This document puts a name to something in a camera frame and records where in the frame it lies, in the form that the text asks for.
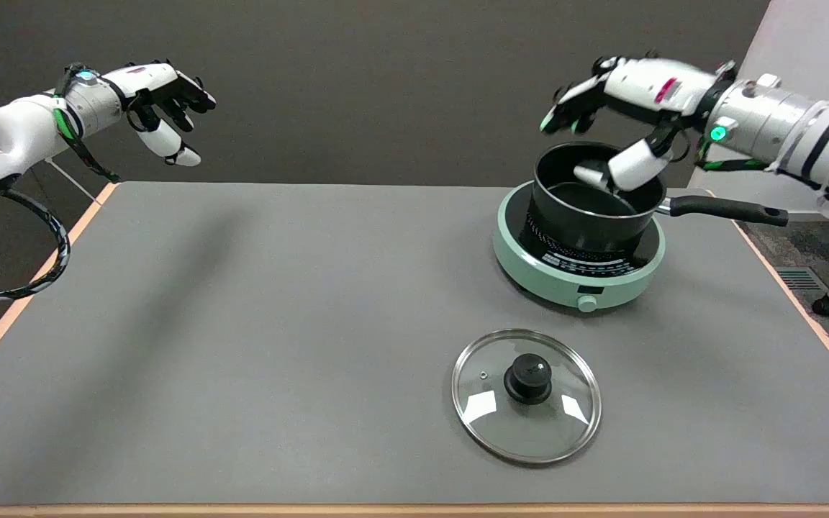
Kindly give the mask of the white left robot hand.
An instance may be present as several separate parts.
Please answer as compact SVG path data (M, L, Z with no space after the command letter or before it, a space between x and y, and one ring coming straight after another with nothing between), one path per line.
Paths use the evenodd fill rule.
M131 94L128 122L148 150L170 166L194 167L201 156L188 145L182 132L194 131L190 112L206 114L217 100L200 78L190 78L170 63L129 66L119 77Z

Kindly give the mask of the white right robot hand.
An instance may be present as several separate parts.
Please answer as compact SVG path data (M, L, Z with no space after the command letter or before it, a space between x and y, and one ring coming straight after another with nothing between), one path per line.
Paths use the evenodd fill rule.
M576 179L587 186L610 194L632 191L678 160L671 150L677 135L691 128L704 130L718 92L724 91L737 73L733 60L707 72L655 53L601 57L593 63L590 78L555 92L540 131L547 135L562 130L584 134L603 108L650 124L653 130L647 137L620 150L605 165L574 167Z

